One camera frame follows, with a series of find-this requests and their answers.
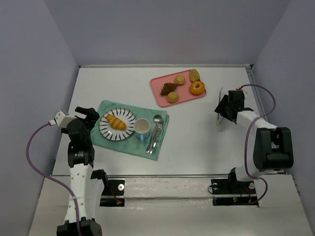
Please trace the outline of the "small round bun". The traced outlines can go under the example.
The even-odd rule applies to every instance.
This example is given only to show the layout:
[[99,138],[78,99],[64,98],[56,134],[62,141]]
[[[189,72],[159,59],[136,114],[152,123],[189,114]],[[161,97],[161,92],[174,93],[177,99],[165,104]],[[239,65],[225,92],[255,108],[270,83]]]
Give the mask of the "small round bun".
[[174,82],[175,82],[177,85],[184,85],[185,82],[186,82],[186,79],[185,79],[184,75],[180,74],[180,75],[177,75],[177,76],[175,77]]
[[168,95],[167,95],[167,101],[169,103],[176,103],[177,101],[179,100],[179,95],[177,92],[170,92]]

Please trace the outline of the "blue striped white plate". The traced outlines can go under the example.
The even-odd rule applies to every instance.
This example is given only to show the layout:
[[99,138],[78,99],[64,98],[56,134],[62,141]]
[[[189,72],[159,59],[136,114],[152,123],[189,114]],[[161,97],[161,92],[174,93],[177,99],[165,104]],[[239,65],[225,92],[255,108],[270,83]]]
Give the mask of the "blue striped white plate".
[[[114,115],[126,124],[126,130],[113,129],[106,120],[107,115]],[[136,117],[133,112],[126,108],[114,108],[107,111],[100,119],[99,130],[102,136],[110,141],[122,141],[134,132]]]

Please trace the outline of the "green cloth placemat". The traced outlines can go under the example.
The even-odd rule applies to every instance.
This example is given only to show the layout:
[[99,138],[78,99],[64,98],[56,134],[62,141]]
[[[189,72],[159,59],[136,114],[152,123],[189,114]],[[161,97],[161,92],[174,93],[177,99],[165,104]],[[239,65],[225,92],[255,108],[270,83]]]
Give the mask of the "green cloth placemat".
[[[153,132],[153,128],[155,127],[155,124],[153,122],[153,117],[155,115],[161,115],[162,120],[163,120],[163,127],[162,127],[162,131],[160,132],[157,138],[157,145],[154,148],[154,151],[152,154],[146,153],[146,148],[149,143],[150,136],[144,142],[141,142],[136,137],[135,132],[133,132],[131,136],[129,136],[128,138],[122,141],[110,141],[102,136],[99,130],[100,119],[107,111],[114,108],[126,108],[130,110],[131,112],[134,113],[136,120],[139,118],[147,119],[151,125],[150,136]],[[132,105],[121,104],[121,103],[104,100],[101,102],[98,108],[98,114],[99,114],[99,119],[96,121],[95,127],[91,131],[91,139],[94,146],[99,146],[99,147],[115,150],[122,153],[131,154],[131,155],[136,155],[140,157],[145,157],[154,161],[158,160],[160,148],[161,148],[164,135],[165,135],[168,122],[169,122],[169,115],[167,114],[167,111],[141,108],[141,107],[136,107]]]

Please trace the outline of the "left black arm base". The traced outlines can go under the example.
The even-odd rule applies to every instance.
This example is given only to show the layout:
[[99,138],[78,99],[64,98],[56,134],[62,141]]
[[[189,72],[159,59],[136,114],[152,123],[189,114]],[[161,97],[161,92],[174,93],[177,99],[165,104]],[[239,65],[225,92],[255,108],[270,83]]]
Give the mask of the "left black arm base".
[[100,196],[100,207],[124,207],[125,206],[125,179],[108,178],[104,170],[94,170],[91,179],[103,182],[104,188]]

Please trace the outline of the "small round bun front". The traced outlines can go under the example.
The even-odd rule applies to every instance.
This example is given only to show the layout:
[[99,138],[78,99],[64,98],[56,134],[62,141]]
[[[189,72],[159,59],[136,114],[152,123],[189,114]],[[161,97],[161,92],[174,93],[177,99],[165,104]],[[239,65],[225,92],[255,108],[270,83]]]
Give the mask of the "small round bun front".
[[177,101],[179,100],[179,95],[177,92],[170,92],[168,95],[167,95],[167,101],[169,103],[176,103]]

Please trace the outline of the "seeded oval bread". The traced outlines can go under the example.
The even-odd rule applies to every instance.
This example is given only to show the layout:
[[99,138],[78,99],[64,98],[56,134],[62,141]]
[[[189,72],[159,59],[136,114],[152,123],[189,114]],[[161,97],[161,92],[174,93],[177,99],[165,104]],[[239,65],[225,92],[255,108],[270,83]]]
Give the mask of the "seeded oval bread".
[[196,69],[191,69],[189,71],[189,79],[191,82],[199,81],[200,80],[199,72]]

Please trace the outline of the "striped yellow bread roll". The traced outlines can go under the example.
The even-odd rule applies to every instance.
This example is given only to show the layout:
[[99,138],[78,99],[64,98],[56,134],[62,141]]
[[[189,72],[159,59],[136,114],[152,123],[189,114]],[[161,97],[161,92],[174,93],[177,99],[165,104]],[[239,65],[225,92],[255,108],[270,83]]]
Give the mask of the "striped yellow bread roll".
[[113,129],[121,130],[121,131],[126,130],[126,124],[122,120],[117,118],[116,116],[107,115],[106,120]]

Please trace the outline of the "silver fork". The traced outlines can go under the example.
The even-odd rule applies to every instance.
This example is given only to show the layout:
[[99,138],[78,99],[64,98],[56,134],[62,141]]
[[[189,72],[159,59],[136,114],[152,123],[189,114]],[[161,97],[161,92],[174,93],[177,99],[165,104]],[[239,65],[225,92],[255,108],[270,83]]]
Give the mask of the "silver fork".
[[149,154],[152,154],[153,151],[154,151],[154,148],[156,147],[157,145],[157,140],[158,140],[158,136],[160,134],[160,132],[162,131],[162,127],[163,127],[163,120],[160,119],[157,123],[157,127],[156,127],[156,130],[155,130],[155,133],[153,135],[153,139],[151,141],[151,146],[150,146],[150,149],[149,149]]

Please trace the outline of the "silver spoon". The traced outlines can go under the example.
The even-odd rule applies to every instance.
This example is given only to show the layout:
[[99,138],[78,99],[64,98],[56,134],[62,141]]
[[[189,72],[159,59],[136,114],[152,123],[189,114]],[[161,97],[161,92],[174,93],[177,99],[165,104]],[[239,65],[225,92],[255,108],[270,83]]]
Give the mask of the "silver spoon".
[[151,151],[151,148],[152,148],[152,145],[153,145],[153,140],[154,140],[154,137],[156,135],[156,132],[157,132],[157,127],[158,127],[158,124],[162,121],[162,117],[161,115],[155,115],[153,117],[153,122],[156,124],[156,126],[154,127],[154,130],[153,130],[153,134],[152,134],[152,137],[151,137],[151,140],[150,140],[150,143],[149,143],[149,147],[148,147],[148,153]]

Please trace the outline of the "silver metal tongs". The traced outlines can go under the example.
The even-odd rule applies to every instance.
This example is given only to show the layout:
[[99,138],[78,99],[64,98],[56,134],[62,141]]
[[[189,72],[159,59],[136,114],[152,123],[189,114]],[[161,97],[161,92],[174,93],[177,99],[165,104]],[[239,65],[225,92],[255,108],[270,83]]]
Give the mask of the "silver metal tongs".
[[[219,90],[219,94],[218,94],[218,104],[219,104],[220,101],[221,101],[221,93],[222,93],[222,90],[223,90],[223,87],[221,87],[220,90]],[[220,114],[217,113],[216,125],[219,125],[219,124],[221,123],[221,121],[222,121],[222,118],[221,118]]]

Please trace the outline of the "pink tray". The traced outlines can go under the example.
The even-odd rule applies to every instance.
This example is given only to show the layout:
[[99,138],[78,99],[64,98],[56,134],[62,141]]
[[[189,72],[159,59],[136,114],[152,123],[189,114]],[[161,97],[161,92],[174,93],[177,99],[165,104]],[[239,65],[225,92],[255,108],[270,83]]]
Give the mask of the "pink tray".
[[[206,89],[200,95],[193,95],[190,92],[191,81],[189,79],[189,72],[190,69],[151,79],[150,86],[156,99],[156,102],[160,107],[169,107],[175,104],[198,99],[206,95],[207,93]],[[160,93],[165,83],[175,83],[175,78],[177,75],[183,75],[185,77],[186,82],[184,85],[177,86],[177,88],[175,89],[175,92],[177,92],[177,94],[179,95],[179,100],[175,103],[170,103],[167,100],[167,96],[161,95]]]

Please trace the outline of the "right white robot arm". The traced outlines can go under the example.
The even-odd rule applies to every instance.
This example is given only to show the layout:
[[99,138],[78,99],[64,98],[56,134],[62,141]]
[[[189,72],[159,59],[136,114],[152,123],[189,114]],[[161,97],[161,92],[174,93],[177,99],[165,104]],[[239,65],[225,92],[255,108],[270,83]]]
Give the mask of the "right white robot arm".
[[294,164],[291,131],[277,127],[245,107],[242,90],[230,90],[219,96],[215,109],[219,117],[247,129],[244,146],[244,164],[233,168],[229,182],[249,182],[262,175],[292,168]]

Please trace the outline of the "orange donut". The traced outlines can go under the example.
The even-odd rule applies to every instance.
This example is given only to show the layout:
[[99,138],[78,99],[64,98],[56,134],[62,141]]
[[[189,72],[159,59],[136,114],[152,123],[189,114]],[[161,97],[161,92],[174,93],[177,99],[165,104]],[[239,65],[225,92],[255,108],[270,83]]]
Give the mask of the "orange donut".
[[191,84],[189,90],[193,95],[201,95],[205,90],[205,84],[201,81],[195,81]]

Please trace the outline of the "blue mug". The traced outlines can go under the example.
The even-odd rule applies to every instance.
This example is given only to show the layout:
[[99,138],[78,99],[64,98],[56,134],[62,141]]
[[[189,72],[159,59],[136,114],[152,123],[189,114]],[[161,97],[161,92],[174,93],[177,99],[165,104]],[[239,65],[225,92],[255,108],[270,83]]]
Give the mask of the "blue mug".
[[151,133],[151,125],[150,122],[145,118],[139,118],[134,123],[134,132],[136,137],[144,142]]

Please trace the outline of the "chocolate croissant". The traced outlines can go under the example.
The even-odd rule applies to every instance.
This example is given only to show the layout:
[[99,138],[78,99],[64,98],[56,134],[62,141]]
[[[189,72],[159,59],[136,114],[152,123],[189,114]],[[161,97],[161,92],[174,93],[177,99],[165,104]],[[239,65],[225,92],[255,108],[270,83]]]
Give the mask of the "chocolate croissant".
[[177,86],[178,85],[175,84],[175,83],[165,83],[163,85],[163,88],[162,88],[161,92],[160,92],[160,95],[161,96],[166,96],[169,93],[174,92],[176,90]]

